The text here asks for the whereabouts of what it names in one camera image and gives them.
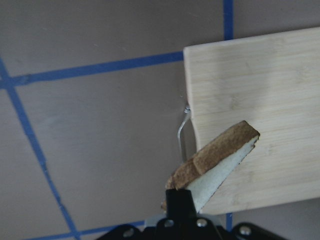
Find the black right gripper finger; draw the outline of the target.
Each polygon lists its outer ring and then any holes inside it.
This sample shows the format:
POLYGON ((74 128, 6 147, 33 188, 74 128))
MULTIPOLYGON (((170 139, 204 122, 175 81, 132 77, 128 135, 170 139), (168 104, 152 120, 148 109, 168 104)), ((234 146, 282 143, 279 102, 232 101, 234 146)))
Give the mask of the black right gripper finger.
POLYGON ((197 217, 197 211, 188 189, 167 189, 165 191, 166 218, 174 223, 182 223, 197 217))

